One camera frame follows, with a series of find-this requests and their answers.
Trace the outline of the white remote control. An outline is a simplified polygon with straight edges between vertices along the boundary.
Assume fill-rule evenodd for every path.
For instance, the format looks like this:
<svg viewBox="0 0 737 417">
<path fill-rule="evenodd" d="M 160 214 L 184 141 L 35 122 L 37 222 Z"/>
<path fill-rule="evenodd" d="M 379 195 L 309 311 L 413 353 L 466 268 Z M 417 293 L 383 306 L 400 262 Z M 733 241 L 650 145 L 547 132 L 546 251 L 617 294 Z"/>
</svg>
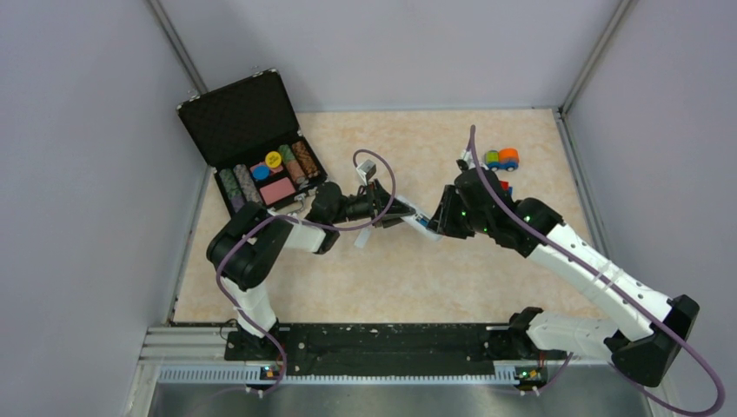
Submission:
<svg viewBox="0 0 737 417">
<path fill-rule="evenodd" d="M 412 214 L 401 217 L 403 222 L 408 224 L 411 228 L 413 228 L 432 242 L 438 242 L 442 238 L 441 235 L 437 234 L 428 227 L 430 217 L 417 205 L 413 204 L 409 199 L 405 198 L 402 195 L 398 195 L 395 199 L 398 202 L 401 202 L 402 204 L 414 210 Z"/>
</svg>

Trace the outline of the white battery cover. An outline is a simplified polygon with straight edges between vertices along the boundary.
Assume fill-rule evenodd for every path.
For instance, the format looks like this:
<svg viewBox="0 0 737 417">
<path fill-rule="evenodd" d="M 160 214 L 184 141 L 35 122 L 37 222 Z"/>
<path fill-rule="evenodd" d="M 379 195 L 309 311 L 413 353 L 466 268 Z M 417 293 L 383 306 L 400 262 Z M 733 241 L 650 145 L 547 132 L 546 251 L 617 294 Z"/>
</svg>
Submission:
<svg viewBox="0 0 737 417">
<path fill-rule="evenodd" d="M 359 235 L 356 237 L 354 241 L 354 245 L 357 248 L 364 248 L 371 236 L 371 230 L 369 228 L 364 228 L 360 231 Z"/>
</svg>

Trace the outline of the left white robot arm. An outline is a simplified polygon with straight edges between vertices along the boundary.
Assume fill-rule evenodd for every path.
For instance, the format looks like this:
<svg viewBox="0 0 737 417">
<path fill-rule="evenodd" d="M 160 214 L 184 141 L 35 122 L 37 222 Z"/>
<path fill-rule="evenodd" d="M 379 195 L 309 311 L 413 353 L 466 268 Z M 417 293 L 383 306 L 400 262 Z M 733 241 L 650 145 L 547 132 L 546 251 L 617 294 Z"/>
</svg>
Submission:
<svg viewBox="0 0 737 417">
<path fill-rule="evenodd" d="M 278 349 L 276 313 L 270 306 L 265 280 L 285 248 L 323 255 L 340 237 L 335 226 L 367 220 L 390 228 L 417 210 L 393 197 L 377 180 L 344 195 L 338 184 L 317 187 L 310 210 L 301 221 L 288 221 L 248 202 L 210 242 L 206 258 L 216 269 L 217 285 L 238 313 L 239 333 L 258 359 Z"/>
</svg>

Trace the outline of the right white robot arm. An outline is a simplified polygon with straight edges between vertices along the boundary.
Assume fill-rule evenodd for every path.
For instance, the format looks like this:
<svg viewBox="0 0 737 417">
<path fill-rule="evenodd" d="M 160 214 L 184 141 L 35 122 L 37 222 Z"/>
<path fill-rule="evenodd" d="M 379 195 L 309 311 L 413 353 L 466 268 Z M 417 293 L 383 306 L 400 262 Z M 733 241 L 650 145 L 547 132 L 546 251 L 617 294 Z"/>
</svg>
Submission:
<svg viewBox="0 0 737 417">
<path fill-rule="evenodd" d="M 688 295 L 669 297 L 635 280 L 581 238 L 546 203 L 513 200 L 495 173 L 461 172 L 444 187 L 431 230 L 467 239 L 486 235 L 555 273 L 605 314 L 576 318 L 525 308 L 510 319 L 512 351 L 532 358 L 559 350 L 609 361 L 631 381 L 657 387 L 700 312 Z"/>
</svg>

